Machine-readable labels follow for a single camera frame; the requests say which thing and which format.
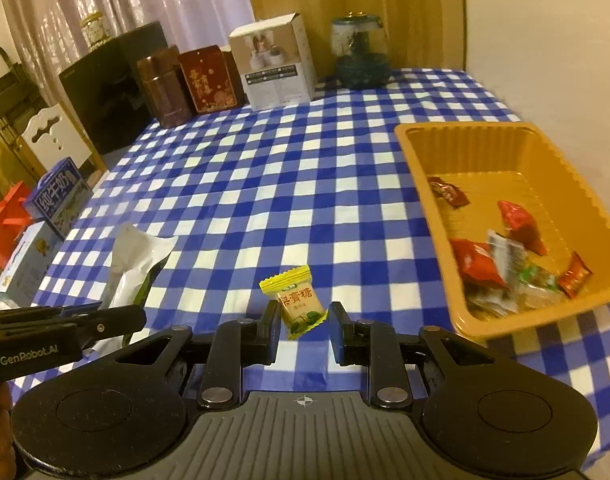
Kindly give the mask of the silver green snack bag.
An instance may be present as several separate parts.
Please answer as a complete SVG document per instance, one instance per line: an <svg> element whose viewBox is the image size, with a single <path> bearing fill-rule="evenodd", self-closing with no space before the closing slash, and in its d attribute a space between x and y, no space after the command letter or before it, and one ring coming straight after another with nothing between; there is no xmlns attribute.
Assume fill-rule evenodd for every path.
<svg viewBox="0 0 610 480"><path fill-rule="evenodd" d="M108 282L99 310L145 307L151 286L177 243L178 237L156 237L123 223L116 234Z"/></svg>

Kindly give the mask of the red double-happiness candy pack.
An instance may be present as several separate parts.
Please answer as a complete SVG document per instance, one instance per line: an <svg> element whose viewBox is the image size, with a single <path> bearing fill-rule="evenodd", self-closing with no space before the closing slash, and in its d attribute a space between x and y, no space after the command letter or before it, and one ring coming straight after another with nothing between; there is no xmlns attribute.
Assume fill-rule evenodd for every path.
<svg viewBox="0 0 610 480"><path fill-rule="evenodd" d="M462 281L491 289L506 288L506 281L500 276L487 244L464 238L453 238L449 243Z"/></svg>

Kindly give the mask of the clear seaweed snack pack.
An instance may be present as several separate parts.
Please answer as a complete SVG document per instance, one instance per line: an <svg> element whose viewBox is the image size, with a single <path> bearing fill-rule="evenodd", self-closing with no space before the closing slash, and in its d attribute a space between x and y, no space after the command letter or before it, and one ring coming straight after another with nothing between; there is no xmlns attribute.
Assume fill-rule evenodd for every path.
<svg viewBox="0 0 610 480"><path fill-rule="evenodd" d="M518 284L518 276L525 264L526 251L524 246L520 242L510 240L510 238L501 236L493 230L487 231L487 244L498 274L506 283L506 287L514 289Z"/></svg>

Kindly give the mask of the yellow green candy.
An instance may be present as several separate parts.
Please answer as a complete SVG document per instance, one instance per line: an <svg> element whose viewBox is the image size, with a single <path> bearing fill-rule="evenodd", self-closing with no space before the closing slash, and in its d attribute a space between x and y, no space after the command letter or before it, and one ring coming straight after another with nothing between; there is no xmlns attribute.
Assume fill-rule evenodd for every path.
<svg viewBox="0 0 610 480"><path fill-rule="evenodd" d="M311 268L304 264L265 278L259 282L262 293L281 305L281 320L288 340L296 340L326 321L328 312L322 307L313 287Z"/></svg>

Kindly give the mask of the red brown candy bar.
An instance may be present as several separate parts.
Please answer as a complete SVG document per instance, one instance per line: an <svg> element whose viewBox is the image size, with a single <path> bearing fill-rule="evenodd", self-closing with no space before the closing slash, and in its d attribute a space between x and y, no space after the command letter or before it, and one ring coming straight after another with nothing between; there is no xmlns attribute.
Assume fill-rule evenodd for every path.
<svg viewBox="0 0 610 480"><path fill-rule="evenodd" d="M429 182L433 194L445 200L450 207L457 209L469 205L468 196L456 185L446 182L440 177L428 177L427 182Z"/></svg>

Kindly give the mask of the brown clear-wrapped candy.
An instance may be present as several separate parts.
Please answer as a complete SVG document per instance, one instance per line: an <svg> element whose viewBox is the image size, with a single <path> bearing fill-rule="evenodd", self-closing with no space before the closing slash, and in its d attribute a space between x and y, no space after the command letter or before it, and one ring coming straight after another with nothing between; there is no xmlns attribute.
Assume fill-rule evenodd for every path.
<svg viewBox="0 0 610 480"><path fill-rule="evenodd" d="M518 284L516 290L518 303L525 309L540 309L559 304L563 299L563 292L551 284L535 285L529 283Z"/></svg>

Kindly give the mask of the small red cartoon snack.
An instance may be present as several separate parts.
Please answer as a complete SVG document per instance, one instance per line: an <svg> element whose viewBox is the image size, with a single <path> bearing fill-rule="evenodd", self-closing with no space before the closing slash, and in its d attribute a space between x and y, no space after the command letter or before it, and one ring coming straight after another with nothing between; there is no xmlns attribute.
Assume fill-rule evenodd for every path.
<svg viewBox="0 0 610 480"><path fill-rule="evenodd" d="M567 269L558 276L556 284L568 298L574 299L591 275L592 271L584 263L582 257L577 252L573 252L570 255Z"/></svg>

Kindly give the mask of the red snack pack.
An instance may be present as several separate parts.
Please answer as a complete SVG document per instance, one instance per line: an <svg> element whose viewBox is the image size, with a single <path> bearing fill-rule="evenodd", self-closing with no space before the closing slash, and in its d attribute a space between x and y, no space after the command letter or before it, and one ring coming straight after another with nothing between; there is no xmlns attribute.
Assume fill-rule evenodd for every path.
<svg viewBox="0 0 610 480"><path fill-rule="evenodd" d="M533 214L523 206L507 200L498 200L497 206L510 240L520 242L525 249L535 252L538 256L547 255L547 248L541 240Z"/></svg>

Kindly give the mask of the white blue box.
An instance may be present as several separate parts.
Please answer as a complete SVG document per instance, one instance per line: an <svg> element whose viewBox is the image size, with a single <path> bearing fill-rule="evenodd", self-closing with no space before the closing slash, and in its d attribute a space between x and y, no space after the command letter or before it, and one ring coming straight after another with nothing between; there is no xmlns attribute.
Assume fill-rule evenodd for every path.
<svg viewBox="0 0 610 480"><path fill-rule="evenodd" d="M10 308L29 307L60 245L47 222L28 226L0 274L0 301Z"/></svg>

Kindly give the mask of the orange plastic tray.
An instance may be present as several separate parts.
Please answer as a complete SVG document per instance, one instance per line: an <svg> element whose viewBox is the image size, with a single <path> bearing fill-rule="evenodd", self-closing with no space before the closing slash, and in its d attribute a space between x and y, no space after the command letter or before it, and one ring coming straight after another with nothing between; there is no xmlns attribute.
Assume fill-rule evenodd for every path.
<svg viewBox="0 0 610 480"><path fill-rule="evenodd" d="M486 340L610 303L610 217L526 122L395 129L454 328Z"/></svg>

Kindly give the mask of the brown metal canister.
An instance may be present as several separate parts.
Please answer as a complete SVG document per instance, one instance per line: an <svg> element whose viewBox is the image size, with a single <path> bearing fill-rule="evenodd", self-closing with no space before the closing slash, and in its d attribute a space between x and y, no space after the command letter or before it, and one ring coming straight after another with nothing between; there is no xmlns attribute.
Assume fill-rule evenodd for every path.
<svg viewBox="0 0 610 480"><path fill-rule="evenodd" d="M193 107L176 44L142 58L137 68L160 125L174 128L189 122Z"/></svg>

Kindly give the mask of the red gift box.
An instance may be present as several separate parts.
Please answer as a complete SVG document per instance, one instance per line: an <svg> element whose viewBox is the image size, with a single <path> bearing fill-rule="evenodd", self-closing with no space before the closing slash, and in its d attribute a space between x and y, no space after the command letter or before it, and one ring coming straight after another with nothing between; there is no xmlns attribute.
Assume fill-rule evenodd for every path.
<svg viewBox="0 0 610 480"><path fill-rule="evenodd" d="M228 47L203 47L179 54L193 105L199 115L232 110L245 104L235 60Z"/></svg>

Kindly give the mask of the glass jar on cabinet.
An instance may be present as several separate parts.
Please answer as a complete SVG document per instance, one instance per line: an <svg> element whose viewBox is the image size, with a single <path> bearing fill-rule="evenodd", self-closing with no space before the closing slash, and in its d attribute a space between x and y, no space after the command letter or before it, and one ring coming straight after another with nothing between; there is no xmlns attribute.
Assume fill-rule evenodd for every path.
<svg viewBox="0 0 610 480"><path fill-rule="evenodd" d="M101 11L85 16L81 20L80 26L89 52L96 50L111 38L106 19Z"/></svg>

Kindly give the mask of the white product box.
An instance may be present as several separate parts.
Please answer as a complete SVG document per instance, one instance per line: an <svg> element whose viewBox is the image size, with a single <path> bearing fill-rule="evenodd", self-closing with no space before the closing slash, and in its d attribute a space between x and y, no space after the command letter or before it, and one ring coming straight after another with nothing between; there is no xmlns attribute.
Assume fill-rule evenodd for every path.
<svg viewBox="0 0 610 480"><path fill-rule="evenodd" d="M317 77L298 13L239 26L229 35L229 47L253 110L314 99Z"/></svg>

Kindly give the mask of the dark green glass jar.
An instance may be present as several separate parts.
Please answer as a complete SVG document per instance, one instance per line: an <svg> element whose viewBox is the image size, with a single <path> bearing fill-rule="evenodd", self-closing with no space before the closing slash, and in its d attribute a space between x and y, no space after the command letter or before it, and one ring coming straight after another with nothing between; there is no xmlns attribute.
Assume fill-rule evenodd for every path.
<svg viewBox="0 0 610 480"><path fill-rule="evenodd" d="M384 87L392 69L389 44L381 18L348 13L331 22L331 51L335 76L351 90Z"/></svg>

